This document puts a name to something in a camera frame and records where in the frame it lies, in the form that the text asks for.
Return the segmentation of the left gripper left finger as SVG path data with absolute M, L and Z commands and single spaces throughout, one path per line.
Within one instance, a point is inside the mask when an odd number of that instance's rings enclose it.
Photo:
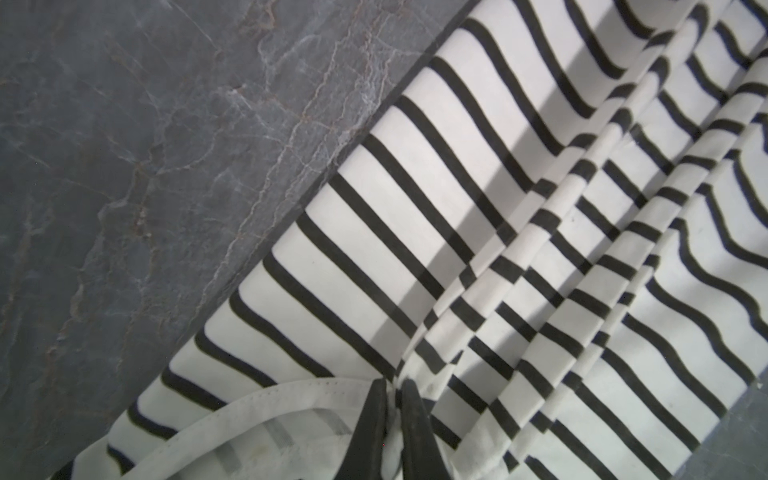
M 377 379 L 368 391 L 335 480 L 381 478 L 387 411 L 387 383 L 385 379 Z

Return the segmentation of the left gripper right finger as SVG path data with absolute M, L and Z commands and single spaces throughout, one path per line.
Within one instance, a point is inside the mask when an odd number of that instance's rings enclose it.
M 401 415 L 403 478 L 449 480 L 451 476 L 435 440 L 429 415 L 412 379 L 404 380 L 401 385 Z

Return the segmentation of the black white striped tank top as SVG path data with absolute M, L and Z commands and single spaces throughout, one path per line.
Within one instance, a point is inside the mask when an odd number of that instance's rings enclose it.
M 670 479 L 767 367 L 767 5 L 482 1 L 59 479 Z

